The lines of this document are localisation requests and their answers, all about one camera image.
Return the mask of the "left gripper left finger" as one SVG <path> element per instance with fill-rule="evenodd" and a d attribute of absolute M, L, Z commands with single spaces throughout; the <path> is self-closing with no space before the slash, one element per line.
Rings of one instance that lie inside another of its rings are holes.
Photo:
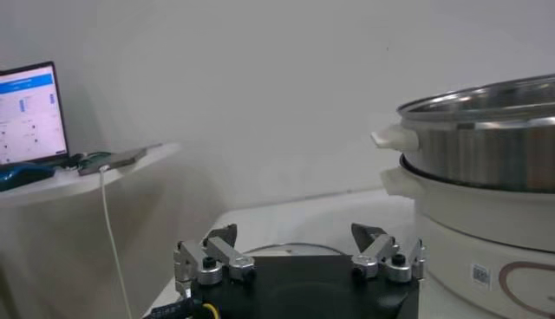
<path fill-rule="evenodd" d="M 253 257 L 235 250 L 235 224 L 209 231 L 200 241 L 179 241 L 173 252 L 176 291 L 183 297 L 193 285 L 212 287 L 225 280 L 251 284 L 256 278 Z"/>

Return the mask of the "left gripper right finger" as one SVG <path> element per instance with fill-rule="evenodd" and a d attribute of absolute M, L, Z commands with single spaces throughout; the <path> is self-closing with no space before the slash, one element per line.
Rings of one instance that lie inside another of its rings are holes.
<path fill-rule="evenodd" d="M 380 271 L 392 283 L 409 283 L 424 278 L 425 246 L 417 237 L 404 243 L 380 227 L 352 224 L 351 233 L 359 252 L 351 257 L 352 275 L 368 281 Z"/>

